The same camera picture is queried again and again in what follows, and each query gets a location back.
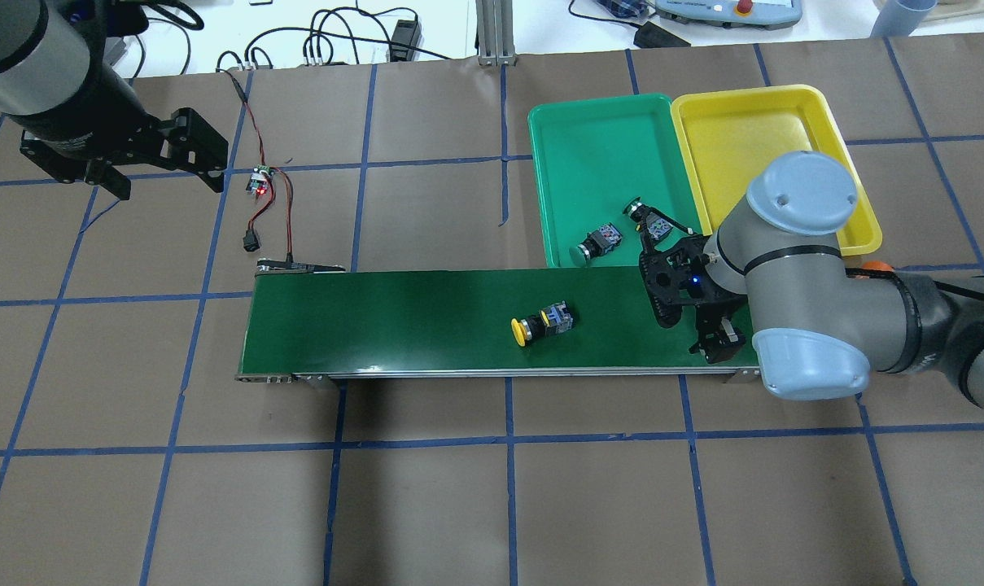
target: robotic arm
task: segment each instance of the robotic arm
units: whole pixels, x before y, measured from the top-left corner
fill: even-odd
[[[25,129],[23,155],[57,181],[103,186],[120,199],[130,181],[119,164],[187,171],[223,189],[227,140],[188,107],[167,121],[149,115],[102,59],[108,16],[123,16],[123,34],[139,33],[148,24],[141,3],[63,4],[77,28],[45,0],[0,0],[0,112]]]
[[[941,370],[984,408],[984,277],[937,282],[846,269],[835,233],[856,204],[852,178],[835,160],[778,157],[711,237],[667,251],[644,241],[641,275],[659,324],[674,326],[695,307],[692,352],[727,360],[745,342],[730,317],[747,301],[774,396],[853,396],[872,370]]]

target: power adapter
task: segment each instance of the power adapter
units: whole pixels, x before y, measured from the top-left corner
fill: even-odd
[[[666,29],[656,25],[651,21],[644,23],[637,29],[636,36],[632,38],[632,44],[641,49],[651,49],[655,47],[689,47],[690,44],[682,38],[669,33]]]
[[[420,33],[420,21],[398,21],[394,27],[394,36],[391,37],[391,41],[395,43],[390,45],[391,63],[410,62],[416,59],[416,50],[411,47],[420,45]]]

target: blue joint cap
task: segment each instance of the blue joint cap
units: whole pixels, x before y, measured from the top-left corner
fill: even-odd
[[[838,338],[788,327],[757,331],[763,385],[787,400],[853,396],[868,388],[868,357]]]
[[[763,221],[800,236],[837,233],[857,207],[850,172],[833,157],[805,150],[774,159],[745,197]]]

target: orange cap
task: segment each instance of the orange cap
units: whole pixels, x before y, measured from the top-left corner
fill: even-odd
[[[887,263],[883,263],[882,260],[868,260],[867,263],[860,265],[860,268],[868,271],[894,272],[893,267]]]

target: green conveyor belt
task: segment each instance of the green conveyor belt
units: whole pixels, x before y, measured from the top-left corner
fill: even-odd
[[[567,333],[514,342],[509,323],[554,301]],[[736,324],[749,336],[747,308]],[[708,365],[688,348],[693,310],[658,327],[636,267],[257,275],[239,379],[655,374],[755,366],[751,344]]]

